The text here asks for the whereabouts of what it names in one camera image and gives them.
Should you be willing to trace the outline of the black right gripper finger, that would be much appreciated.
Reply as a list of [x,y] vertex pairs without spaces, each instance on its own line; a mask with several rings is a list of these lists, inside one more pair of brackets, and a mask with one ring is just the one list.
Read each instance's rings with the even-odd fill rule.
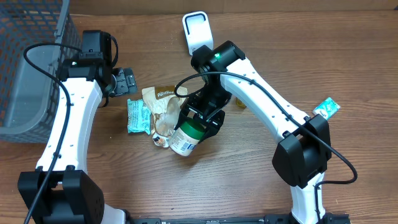
[[178,116],[177,124],[175,125],[174,130],[176,131],[181,125],[190,119],[189,112],[192,112],[190,107],[183,107]]
[[213,115],[208,121],[205,122],[205,133],[201,139],[204,141],[212,136],[215,136],[223,125],[225,117],[225,112],[219,110],[215,115]]

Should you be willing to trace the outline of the brown Pantree snack bag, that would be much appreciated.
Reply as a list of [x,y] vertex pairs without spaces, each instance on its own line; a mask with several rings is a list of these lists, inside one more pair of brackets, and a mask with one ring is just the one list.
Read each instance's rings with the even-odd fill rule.
[[167,148],[186,98],[175,95],[175,86],[152,86],[142,89],[142,99],[154,119],[150,134],[156,146]]

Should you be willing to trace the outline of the green lid white jar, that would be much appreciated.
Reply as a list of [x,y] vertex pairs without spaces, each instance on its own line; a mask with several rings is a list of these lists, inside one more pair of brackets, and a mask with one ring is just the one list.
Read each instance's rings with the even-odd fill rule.
[[170,138],[169,146],[173,152],[181,156],[189,156],[205,134],[205,128],[197,121],[189,118],[177,128]]

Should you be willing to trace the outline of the yellow oil bottle silver cap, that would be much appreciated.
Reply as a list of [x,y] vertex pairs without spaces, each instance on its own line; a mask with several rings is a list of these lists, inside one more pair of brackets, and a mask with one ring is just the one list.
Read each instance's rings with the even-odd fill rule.
[[236,98],[236,105],[243,109],[247,108],[247,106],[239,98]]

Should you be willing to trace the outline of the teal wet wipes pack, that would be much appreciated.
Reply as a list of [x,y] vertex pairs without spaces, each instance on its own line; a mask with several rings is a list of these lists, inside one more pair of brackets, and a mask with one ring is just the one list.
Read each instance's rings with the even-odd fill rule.
[[128,133],[146,133],[150,135],[150,109],[144,100],[127,100]]

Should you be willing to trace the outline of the small teal tissue pack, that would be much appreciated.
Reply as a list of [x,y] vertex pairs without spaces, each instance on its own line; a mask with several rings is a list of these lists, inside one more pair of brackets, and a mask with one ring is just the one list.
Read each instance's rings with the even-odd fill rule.
[[334,114],[338,112],[341,106],[336,103],[331,97],[320,103],[314,110],[313,114],[320,114],[326,120],[329,120]]

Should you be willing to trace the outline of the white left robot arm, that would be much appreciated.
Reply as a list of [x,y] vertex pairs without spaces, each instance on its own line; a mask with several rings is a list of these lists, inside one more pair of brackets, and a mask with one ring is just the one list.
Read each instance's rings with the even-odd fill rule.
[[46,148],[35,170],[21,172],[17,188],[28,208],[25,223],[130,223],[129,212],[104,201],[87,174],[87,152],[96,110],[109,99],[134,94],[131,68],[116,67],[118,43],[101,30],[83,32],[77,53],[65,59],[59,76],[26,62],[60,89],[57,112]]

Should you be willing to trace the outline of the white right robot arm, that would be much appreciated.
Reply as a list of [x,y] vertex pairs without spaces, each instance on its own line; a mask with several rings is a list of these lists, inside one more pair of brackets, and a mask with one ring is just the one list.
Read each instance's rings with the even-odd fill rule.
[[289,223],[327,223],[331,217],[322,202],[322,184],[331,159],[328,121],[309,117],[278,94],[233,42],[212,50],[202,45],[192,55],[195,77],[204,86],[186,94],[176,134],[203,142],[223,125],[222,110],[236,96],[265,125],[277,144],[272,165],[290,186],[292,209],[282,219]]

